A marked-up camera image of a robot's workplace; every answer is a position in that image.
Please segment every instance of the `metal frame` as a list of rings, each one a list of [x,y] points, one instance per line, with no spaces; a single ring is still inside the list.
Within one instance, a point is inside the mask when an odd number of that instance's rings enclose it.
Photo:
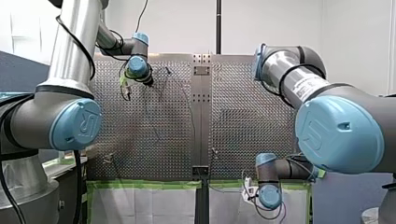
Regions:
[[[96,63],[99,65],[103,65],[103,61],[121,64],[120,62],[116,62],[115,60],[110,59],[108,57],[104,57],[100,54],[96,55],[95,59],[96,59]],[[292,133],[291,121],[293,119],[293,112],[286,106],[282,105],[282,102],[280,102],[274,96],[269,95],[268,93],[263,91],[260,84],[258,82],[253,81],[253,77],[252,78],[246,77],[247,75],[246,73],[250,72],[249,68],[251,67],[252,59],[253,59],[252,56],[224,56],[224,55],[210,55],[210,54],[150,54],[149,55],[148,62],[155,66],[157,66],[156,63],[168,64],[167,66],[170,67],[177,65],[178,63],[184,63],[185,65],[187,64],[187,66],[189,66],[190,68],[189,70],[190,80],[189,82],[185,80],[186,81],[185,90],[188,90],[188,95],[189,95],[188,100],[189,100],[189,105],[191,107],[191,118],[188,120],[188,122],[191,122],[192,120],[194,124],[191,125],[190,175],[186,176],[187,178],[175,178],[174,176],[170,176],[170,175],[163,178],[158,178],[158,176],[155,176],[155,179],[156,180],[180,179],[180,180],[202,181],[202,187],[196,190],[195,224],[209,223],[209,177],[211,176],[209,171],[209,166],[211,165],[210,163],[212,162],[211,159],[213,156],[212,155],[213,151],[218,150],[220,156],[222,156],[223,154],[226,154],[227,156],[234,153],[238,154],[237,158],[234,158],[233,156],[229,158],[225,158],[226,159],[225,162],[231,162],[232,166],[236,167],[235,169],[240,169],[241,167],[245,168],[246,166],[248,166],[249,167],[248,173],[250,173],[250,175],[254,175],[253,174],[254,156],[255,153],[257,153],[258,151],[260,152],[274,151],[281,148],[279,145],[290,147],[289,149],[280,152],[280,156],[283,156],[283,154],[290,154],[292,152],[295,152],[296,150],[296,148],[293,147],[295,145],[293,144],[293,140],[292,140],[293,133]],[[98,76],[102,76],[103,73],[101,72],[103,71],[101,71],[100,69],[98,70],[99,70]],[[108,73],[107,74],[108,76],[116,76],[116,74],[110,74],[114,70],[116,69],[106,68],[105,72]],[[233,89],[237,90],[237,93],[230,92],[230,99],[235,98],[236,95],[236,99],[238,101],[233,102],[224,99],[227,102],[222,102],[221,104],[222,106],[225,106],[225,109],[222,107],[217,107],[218,105],[216,104],[219,103],[219,97],[224,97],[224,96],[219,94],[217,92],[218,90],[214,88],[218,88],[219,85],[222,85],[220,83],[221,80],[230,78],[230,76],[242,76],[242,77],[238,77],[239,79],[237,78],[237,81],[243,80],[242,83],[232,83]],[[106,92],[98,92],[98,95],[101,96],[104,94],[109,94],[109,91],[113,91],[113,90],[108,90],[108,88],[117,88],[117,85],[113,87],[111,83],[106,83],[106,88],[104,89],[104,91]],[[245,100],[247,97],[250,101],[249,106],[253,106],[253,107],[255,106],[254,108],[248,109],[243,104],[239,105],[240,100],[241,99]],[[275,110],[272,110],[273,108],[266,108],[269,102],[271,103],[271,106],[275,108]],[[168,99],[167,103],[172,104],[173,100]],[[139,106],[140,104],[139,99],[134,99],[133,104]],[[265,122],[269,121],[268,119],[276,118],[276,120],[273,120],[274,122],[276,122],[277,125],[274,127],[275,133],[266,133],[266,135],[264,135],[263,137],[259,136],[260,142],[258,142],[259,144],[263,142],[266,143],[265,141],[275,137],[276,138],[275,147],[261,148],[258,147],[256,144],[252,148],[250,148],[247,145],[243,145],[241,146],[241,148],[238,148],[237,151],[230,151],[230,149],[228,149],[225,146],[223,146],[223,148],[221,149],[212,148],[214,146],[214,142],[219,140],[219,139],[215,139],[215,137],[218,136],[214,136],[214,134],[219,134],[213,132],[214,123],[219,121],[219,114],[221,113],[227,114],[227,112],[229,112],[227,108],[230,107],[231,109],[233,109],[234,106],[240,108],[240,110],[247,112],[256,111],[256,114],[254,113],[245,114],[244,112],[242,113],[242,115],[247,116],[247,118],[250,119],[250,122],[252,122],[252,120],[254,121],[254,119],[263,119],[257,121],[258,124],[256,124],[255,126],[255,128],[257,129],[263,128],[265,129],[265,131],[270,132],[272,127],[271,125],[273,124],[273,122],[270,122],[268,124],[269,127],[261,127],[260,125],[265,124]],[[277,113],[279,111],[281,112],[280,115],[274,115],[274,113]],[[242,128],[241,130],[237,130],[237,131],[233,130],[234,132],[233,134],[238,134],[238,132],[244,132],[244,131],[250,132],[251,130],[250,129],[245,130],[244,128]],[[95,162],[96,164],[98,164],[97,162],[100,162],[99,163],[101,164],[100,169],[104,169],[103,166],[106,167],[106,165],[103,165],[102,161],[100,160],[98,161],[97,158],[93,159],[93,162]],[[215,168],[215,173],[213,174],[213,176],[216,179],[240,178],[239,173],[230,172],[227,175],[222,175],[222,173],[216,173],[219,167],[215,165],[214,168]]]

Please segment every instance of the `vertical metal post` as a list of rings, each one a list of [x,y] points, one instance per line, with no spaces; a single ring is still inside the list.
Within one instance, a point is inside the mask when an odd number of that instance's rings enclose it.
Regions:
[[[216,54],[221,54],[221,0],[216,5]]]
[[[209,185],[208,185],[208,142],[211,114],[212,72],[209,54],[193,55],[191,76],[191,105],[193,118],[197,120],[195,146],[192,149],[192,177],[201,180],[202,186],[196,190],[195,224],[209,223]]]

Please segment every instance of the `metal bracket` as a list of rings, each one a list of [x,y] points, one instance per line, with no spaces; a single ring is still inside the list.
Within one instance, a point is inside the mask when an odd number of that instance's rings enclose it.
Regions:
[[[209,176],[208,166],[192,166],[192,180],[203,180]]]
[[[209,76],[210,67],[209,66],[194,66],[195,76]]]

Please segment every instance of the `blue joint cap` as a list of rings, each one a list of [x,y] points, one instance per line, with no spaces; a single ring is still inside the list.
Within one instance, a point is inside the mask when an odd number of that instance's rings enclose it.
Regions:
[[[133,56],[128,62],[127,77],[141,78],[148,71],[146,61],[140,56]]]
[[[282,196],[280,190],[274,185],[264,185],[259,190],[259,201],[268,209],[277,209],[282,203]]]
[[[99,104],[91,99],[78,99],[67,105],[57,116],[49,132],[52,148],[82,150],[99,133],[102,114]]]
[[[261,166],[274,160],[276,160],[276,155],[274,153],[260,153],[256,157],[256,166]]]
[[[142,41],[147,45],[149,44],[149,36],[144,33],[140,33],[140,32],[134,33],[134,38]]]
[[[363,107],[342,97],[320,96],[303,104],[295,132],[306,158],[326,171],[367,173],[384,155],[378,123]]]

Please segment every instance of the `black cable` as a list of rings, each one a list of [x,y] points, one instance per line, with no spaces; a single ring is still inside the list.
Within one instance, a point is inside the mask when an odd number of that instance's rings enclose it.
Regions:
[[[70,34],[70,36],[73,38],[73,40],[75,41],[75,43],[77,44],[77,46],[81,49],[81,51],[85,54],[85,57],[87,57],[88,62],[91,65],[91,77],[90,80],[93,80],[93,78],[95,77],[95,73],[96,73],[96,69],[95,69],[95,62],[93,61],[93,58],[91,57],[91,54],[87,51],[87,49],[84,47],[84,45],[81,43],[81,41],[78,40],[78,38],[73,35],[73,33],[69,30],[69,28],[67,28],[64,25],[64,22],[61,20],[61,16],[57,16],[56,17],[56,21],[64,28],[64,30]]]
[[[137,20],[137,26],[136,26],[136,31],[135,33],[137,33],[137,31],[139,31],[139,26],[140,26],[140,20],[142,19],[143,14],[146,11],[146,7],[148,6],[148,2],[149,0],[146,0],[145,6],[143,7],[142,12],[140,13],[139,19]]]
[[[10,98],[7,98],[4,101],[0,102],[0,107],[10,104],[10,103],[14,103],[17,102],[15,105],[12,105],[10,108],[8,108],[0,117],[0,134],[1,134],[1,128],[3,126],[3,121],[6,118],[6,116],[13,111],[18,105],[31,100],[34,97],[33,94],[22,94],[22,95],[18,95],[18,96],[13,96]],[[3,167],[3,160],[2,160],[2,150],[1,150],[1,142],[0,142],[0,168]],[[23,215],[22,210],[20,209],[20,207],[18,206],[17,202],[15,201],[14,197],[12,196],[11,192],[8,189],[8,185],[6,182],[6,178],[4,177],[4,173],[3,170],[1,170],[0,172],[0,182],[1,182],[1,186],[3,188],[3,192],[6,194],[9,202],[12,205],[12,208],[14,209],[15,213],[18,216],[18,220],[20,221],[21,224],[26,224],[26,219]]]
[[[115,49],[122,49],[123,45],[124,45],[124,39],[122,38],[122,35],[120,35],[119,33],[110,30],[111,33],[117,35],[120,38],[120,44],[118,44],[118,40],[116,40],[116,42],[114,43],[113,47],[106,49],[101,47],[99,44],[95,45],[97,48],[102,49],[102,50],[115,50]]]
[[[280,195],[282,195],[282,187],[280,186],[280,183],[279,183],[279,189],[280,189]],[[260,211],[259,211],[259,206],[257,205],[257,203],[256,203],[256,198],[257,198],[257,195],[258,195],[258,191],[259,191],[259,188],[257,188],[257,190],[256,190],[256,193],[255,193],[255,196],[256,197],[253,197],[252,198],[252,201],[253,201],[253,203],[254,203],[254,207],[256,208],[256,212],[257,212],[257,214],[260,216],[260,217],[262,217],[262,218],[264,218],[265,220],[275,220],[275,219],[277,219],[277,218],[279,218],[279,216],[280,216],[280,214],[282,213],[282,204],[280,205],[280,207],[279,207],[279,209],[278,209],[278,212],[277,212],[277,214],[276,214],[276,216],[274,216],[274,217],[265,217]],[[262,209],[262,208],[260,208],[262,211],[275,211],[275,209],[273,209],[273,210],[267,210],[267,209]]]
[[[111,57],[111,58],[113,58],[113,59],[115,59],[115,60],[117,60],[117,61],[122,61],[122,62],[128,61],[127,59],[117,58],[117,57],[115,57],[113,54],[111,54],[110,52],[108,52],[108,50],[117,50],[117,49],[119,49],[120,52],[121,52],[121,54],[123,54],[122,48],[123,48],[123,46],[124,46],[124,44],[125,44],[125,41],[124,41],[122,35],[120,35],[119,33],[115,32],[115,31],[113,31],[113,30],[110,30],[110,32],[116,34],[116,35],[120,38],[120,43],[119,43],[118,41],[116,41],[116,43],[114,43],[114,46],[111,47],[111,48],[109,48],[109,49],[103,48],[103,47],[101,47],[99,44],[97,44],[97,45],[95,45],[95,46],[96,46],[97,48],[101,49],[102,51],[104,51],[104,52],[107,54],[107,56],[109,56],[109,57]]]
[[[82,204],[82,168],[81,168],[81,157],[78,150],[73,151],[76,160],[77,169],[77,197],[76,197],[76,210],[73,218],[73,224],[79,223],[79,215],[81,213]]]

